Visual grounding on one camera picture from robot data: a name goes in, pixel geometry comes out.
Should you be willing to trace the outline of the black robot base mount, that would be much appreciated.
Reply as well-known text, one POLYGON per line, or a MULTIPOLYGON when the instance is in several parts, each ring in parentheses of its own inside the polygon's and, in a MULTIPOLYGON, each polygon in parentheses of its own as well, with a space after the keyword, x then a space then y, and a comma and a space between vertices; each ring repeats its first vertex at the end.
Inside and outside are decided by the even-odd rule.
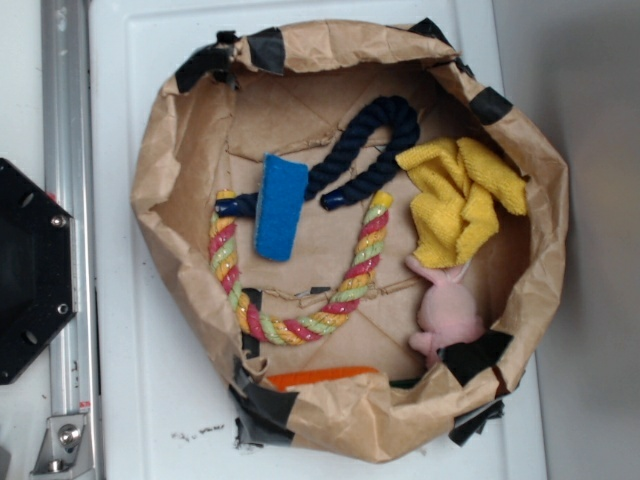
POLYGON ((1 160, 1 384, 16 381, 75 315, 70 216, 1 160))

